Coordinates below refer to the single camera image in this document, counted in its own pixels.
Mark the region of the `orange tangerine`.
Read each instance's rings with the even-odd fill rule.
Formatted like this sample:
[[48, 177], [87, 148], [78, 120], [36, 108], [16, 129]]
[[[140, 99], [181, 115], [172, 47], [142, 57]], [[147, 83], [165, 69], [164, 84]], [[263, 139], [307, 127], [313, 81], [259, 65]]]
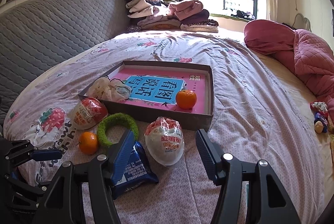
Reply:
[[78, 139], [79, 150], [86, 155], [93, 155], [99, 149], [97, 135], [93, 132], [84, 132]]
[[176, 94], [176, 103], [182, 109], [191, 109], [197, 102], [197, 96], [194, 91], [184, 89]]

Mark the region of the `white packaged egg snack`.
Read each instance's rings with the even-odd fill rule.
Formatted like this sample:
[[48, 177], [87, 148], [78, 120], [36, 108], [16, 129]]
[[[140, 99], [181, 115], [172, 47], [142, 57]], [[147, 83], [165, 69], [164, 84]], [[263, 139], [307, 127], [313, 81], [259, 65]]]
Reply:
[[178, 121], [160, 116], [148, 125], [144, 135], [150, 155], [159, 164], [172, 166], [183, 156], [185, 141]]

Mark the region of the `blue snack packet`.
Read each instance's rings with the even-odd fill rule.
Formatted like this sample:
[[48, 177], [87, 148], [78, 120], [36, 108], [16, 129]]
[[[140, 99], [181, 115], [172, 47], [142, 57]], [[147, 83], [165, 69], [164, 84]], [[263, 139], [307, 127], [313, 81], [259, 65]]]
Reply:
[[157, 175], [151, 170], [145, 149], [139, 142], [134, 142], [129, 161], [119, 181], [112, 188], [113, 199], [145, 183], [158, 184]]

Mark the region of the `red packaged egg snack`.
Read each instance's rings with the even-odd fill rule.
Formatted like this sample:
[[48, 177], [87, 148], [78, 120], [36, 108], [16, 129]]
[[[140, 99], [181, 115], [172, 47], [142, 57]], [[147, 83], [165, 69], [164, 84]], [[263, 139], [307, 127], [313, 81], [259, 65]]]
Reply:
[[93, 97], [81, 100], [71, 112], [71, 121], [78, 130], [94, 127], [108, 115], [103, 103]]

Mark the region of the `pink strawberry print bedsheet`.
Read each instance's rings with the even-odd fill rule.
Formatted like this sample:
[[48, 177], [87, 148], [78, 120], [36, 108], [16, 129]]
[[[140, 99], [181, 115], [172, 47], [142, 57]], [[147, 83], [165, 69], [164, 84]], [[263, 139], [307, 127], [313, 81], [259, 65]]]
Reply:
[[[5, 118], [4, 136], [58, 148], [65, 161], [87, 162], [70, 118], [79, 92], [124, 60], [175, 62], [179, 58], [212, 69], [210, 139], [242, 161], [267, 160], [301, 222], [316, 222], [324, 210], [325, 190], [315, 134], [284, 86], [256, 55], [243, 43], [218, 36], [138, 32], [105, 41], [22, 92]], [[195, 134], [183, 134], [185, 152], [175, 166], [151, 161], [158, 184], [142, 185], [116, 200], [122, 223], [210, 223], [220, 190], [206, 175]]]

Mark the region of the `orange tangerine in box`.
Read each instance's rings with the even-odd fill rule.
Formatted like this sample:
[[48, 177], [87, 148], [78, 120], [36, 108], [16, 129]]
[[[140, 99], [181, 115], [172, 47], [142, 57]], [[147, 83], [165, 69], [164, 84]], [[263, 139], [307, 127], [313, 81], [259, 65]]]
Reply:
[[194, 91], [184, 89], [176, 94], [176, 103], [182, 109], [191, 109], [197, 102], [197, 96]]

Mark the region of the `pink children's book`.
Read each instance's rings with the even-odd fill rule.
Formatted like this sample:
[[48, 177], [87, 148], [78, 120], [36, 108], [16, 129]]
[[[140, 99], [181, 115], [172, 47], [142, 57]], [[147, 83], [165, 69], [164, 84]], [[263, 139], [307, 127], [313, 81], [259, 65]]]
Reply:
[[[124, 103], [161, 110], [209, 114], [207, 74], [189, 68], [130, 67], [122, 66], [107, 77], [117, 78], [131, 87], [131, 96]], [[197, 102], [183, 110], [176, 103], [176, 94], [182, 89], [194, 91]]]

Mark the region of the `small colourful doll toy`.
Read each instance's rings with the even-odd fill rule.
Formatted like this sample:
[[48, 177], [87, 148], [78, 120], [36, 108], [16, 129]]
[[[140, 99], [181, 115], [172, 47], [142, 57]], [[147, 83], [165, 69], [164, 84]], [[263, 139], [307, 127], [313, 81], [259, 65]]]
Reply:
[[333, 133], [333, 121], [329, 115], [325, 102], [314, 101], [310, 103], [310, 109], [314, 114], [314, 130], [317, 134]]

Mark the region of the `grey quilted headboard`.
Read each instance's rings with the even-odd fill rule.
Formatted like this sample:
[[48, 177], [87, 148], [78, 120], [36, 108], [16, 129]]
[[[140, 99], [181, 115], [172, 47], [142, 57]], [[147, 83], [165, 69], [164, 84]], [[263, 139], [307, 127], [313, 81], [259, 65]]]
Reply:
[[124, 0], [29, 0], [1, 13], [1, 121], [38, 76], [129, 24]]

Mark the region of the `red pink quilted blanket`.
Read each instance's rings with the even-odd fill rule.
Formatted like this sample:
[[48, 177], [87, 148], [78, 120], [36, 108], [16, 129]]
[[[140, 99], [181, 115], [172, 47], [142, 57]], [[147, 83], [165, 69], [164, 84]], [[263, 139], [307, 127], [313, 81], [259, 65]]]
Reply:
[[288, 68], [318, 101], [327, 104], [333, 117], [333, 50], [324, 39], [305, 29], [261, 19], [245, 25], [244, 36], [248, 48]]

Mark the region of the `pile of folded clothes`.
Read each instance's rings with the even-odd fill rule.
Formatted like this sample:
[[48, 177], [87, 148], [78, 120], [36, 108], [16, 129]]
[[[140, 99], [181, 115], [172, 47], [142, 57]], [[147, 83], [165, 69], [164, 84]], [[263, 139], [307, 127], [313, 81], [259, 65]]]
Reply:
[[124, 0], [130, 19], [128, 32], [182, 30], [217, 33], [218, 22], [200, 0]]

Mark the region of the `cream drawstring cloth pouch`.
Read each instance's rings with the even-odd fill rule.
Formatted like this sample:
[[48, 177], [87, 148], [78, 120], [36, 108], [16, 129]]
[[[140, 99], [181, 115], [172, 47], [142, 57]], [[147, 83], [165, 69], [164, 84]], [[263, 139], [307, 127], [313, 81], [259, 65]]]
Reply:
[[98, 78], [85, 93], [88, 97], [111, 102], [122, 102], [130, 98], [131, 87], [117, 78]]

